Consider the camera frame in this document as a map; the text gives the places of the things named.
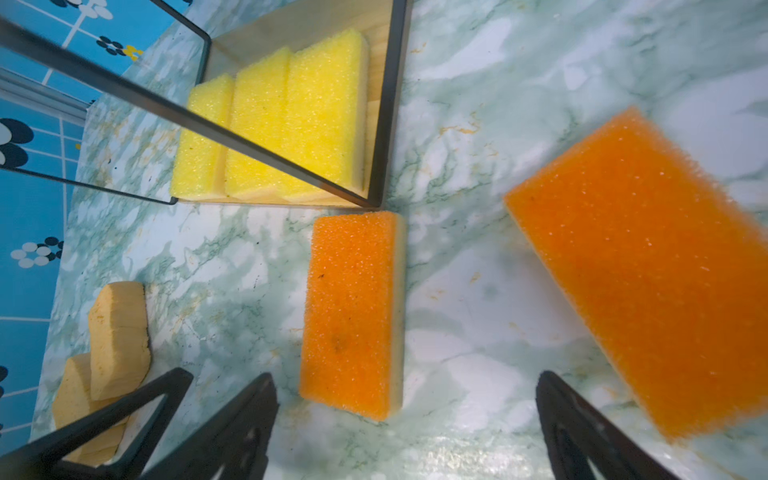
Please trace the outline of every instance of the black metal frame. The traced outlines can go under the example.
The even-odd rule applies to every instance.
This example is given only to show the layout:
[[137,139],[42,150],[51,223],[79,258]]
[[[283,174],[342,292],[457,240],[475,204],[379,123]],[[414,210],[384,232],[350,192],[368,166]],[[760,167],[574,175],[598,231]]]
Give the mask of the black metal frame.
[[[203,39],[203,54],[197,72],[197,83],[200,83],[205,75],[205,69],[210,54],[210,36],[203,29],[190,22],[181,13],[163,2],[163,0],[151,1]],[[268,151],[266,148],[263,148],[252,141],[248,141],[240,135],[237,135],[224,127],[220,127],[200,115],[194,114],[186,108],[176,105],[146,88],[142,88],[137,84],[127,81],[70,51],[59,48],[57,45],[54,45],[3,18],[0,18],[0,45],[15,51],[20,55],[24,55],[32,60],[42,63],[43,65],[47,65],[48,67],[60,71],[85,84],[89,84],[98,90],[143,108],[146,111],[156,114],[158,117],[172,121],[175,124],[179,124],[181,127],[210,138],[211,140],[222,144],[224,147],[231,148],[269,165],[270,167],[274,167],[277,170],[298,178],[299,180],[305,181],[310,185],[321,188],[337,197],[352,202],[355,205],[365,208],[380,208],[384,201],[384,195],[386,194],[389,156],[392,150],[392,133],[395,129],[399,85],[402,79],[402,63],[405,58],[403,52],[407,42],[411,4],[412,0],[395,0],[392,3],[392,17],[389,30],[389,41],[387,44],[386,63],[384,67],[384,79],[382,83],[382,100],[379,107],[379,121],[376,128],[376,142],[374,145],[369,193],[367,198],[347,190],[340,185],[334,184],[320,175],[314,174],[306,168],[301,167],[272,151]],[[119,190],[112,190],[110,188],[83,184],[65,178],[37,174],[18,168],[10,168],[5,165],[0,165],[0,168],[3,170],[17,171],[23,174],[32,175],[33,177],[56,180],[65,184],[92,188],[110,194],[137,198],[139,200],[148,200],[159,204],[173,205],[178,202],[176,197],[172,197],[170,201],[158,200],[143,197],[141,195],[128,194]]]
[[679,480],[553,372],[541,374],[536,406],[556,480]]
[[[188,371],[172,369],[112,405],[1,457],[0,477],[133,480],[141,475],[142,480],[209,480],[221,468],[220,480],[261,479],[280,407],[269,373],[253,380],[172,453],[142,474],[191,383]],[[116,462],[91,467],[63,459],[161,396],[149,421]]]

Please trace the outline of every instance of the marble countertop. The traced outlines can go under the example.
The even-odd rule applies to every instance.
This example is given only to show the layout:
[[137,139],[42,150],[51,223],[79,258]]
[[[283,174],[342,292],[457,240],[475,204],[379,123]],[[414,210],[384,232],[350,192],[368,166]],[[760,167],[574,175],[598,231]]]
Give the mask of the marble countertop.
[[[282,2],[195,0],[212,36]],[[637,104],[768,223],[768,2],[417,0],[389,210],[409,223],[405,401],[375,424],[297,395],[318,210],[178,204],[76,189],[33,438],[106,283],[146,286],[149,379],[194,381],[152,462],[262,372],[280,413],[267,478],[550,478],[534,387],[558,372],[681,478],[762,478],[768,417],[668,445],[502,206],[502,194]],[[167,31],[126,74],[184,103],[200,42]],[[167,198],[178,128],[90,110],[79,180]]]

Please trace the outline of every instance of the blue wall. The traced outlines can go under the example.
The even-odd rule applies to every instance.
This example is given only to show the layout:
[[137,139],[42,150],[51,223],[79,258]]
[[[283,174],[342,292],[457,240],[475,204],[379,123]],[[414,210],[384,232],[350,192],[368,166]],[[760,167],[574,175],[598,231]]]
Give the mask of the blue wall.
[[[183,12],[191,0],[166,0]],[[122,74],[173,23],[149,0],[0,0],[0,15]],[[100,92],[0,49],[7,68],[86,103]],[[74,180],[83,129],[0,98],[0,161]],[[72,188],[0,170],[0,455],[29,440]]]
[[[0,144],[6,163],[23,151],[24,170],[74,179],[82,127],[0,99],[0,141],[9,131]],[[29,438],[71,188],[0,170],[0,191],[2,454]]]
[[[166,0],[184,12],[192,0]],[[83,58],[122,74],[174,20],[150,0],[0,0],[0,14]],[[0,49],[0,65],[86,103],[100,92]]]

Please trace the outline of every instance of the stack of sponges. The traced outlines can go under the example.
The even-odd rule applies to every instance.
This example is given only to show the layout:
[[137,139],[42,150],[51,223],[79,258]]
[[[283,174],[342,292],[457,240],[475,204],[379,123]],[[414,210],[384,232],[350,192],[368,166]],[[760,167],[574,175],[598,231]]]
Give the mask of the stack of sponges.
[[[189,109],[362,193],[368,61],[365,38],[346,30],[296,54],[281,48],[238,73],[233,89],[227,75],[196,86]],[[228,119],[220,122],[229,105]],[[171,194],[275,204],[333,198],[187,131],[180,139]]]
[[[141,283],[107,285],[88,314],[88,329],[91,351],[67,359],[51,407],[57,429],[133,392],[149,370],[147,308]],[[74,450],[66,459],[93,466],[106,462],[120,445],[125,420]]]

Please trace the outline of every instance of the sponge scrubber layer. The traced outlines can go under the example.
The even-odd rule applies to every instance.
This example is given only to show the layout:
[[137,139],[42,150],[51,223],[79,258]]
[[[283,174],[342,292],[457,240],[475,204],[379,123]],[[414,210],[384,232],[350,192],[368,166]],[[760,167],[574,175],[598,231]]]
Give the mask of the sponge scrubber layer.
[[[72,356],[64,364],[61,385],[51,406],[54,424],[57,429],[60,429],[103,409],[119,398],[91,399],[91,354],[82,353]],[[117,451],[124,432],[125,419],[83,446],[78,447],[65,459],[70,462],[93,466],[106,462]]]
[[[362,191],[368,42],[354,29],[297,52],[290,62],[288,159],[355,192]],[[281,196],[292,202],[332,197],[292,177]]]
[[110,283],[88,313],[91,332],[91,398],[133,392],[150,364],[147,305],[139,282]]
[[300,395],[382,421],[402,404],[406,226],[390,212],[315,222]]
[[[286,87],[292,54],[281,48],[237,74],[230,128],[236,134],[283,155]],[[227,152],[226,191],[240,200],[279,203],[290,176],[240,152]]]
[[663,435],[768,409],[766,233],[636,108],[505,202]]
[[[223,74],[192,89],[187,108],[228,127],[234,80]],[[182,130],[170,182],[170,194],[185,200],[215,200],[225,197],[226,148],[189,130]]]

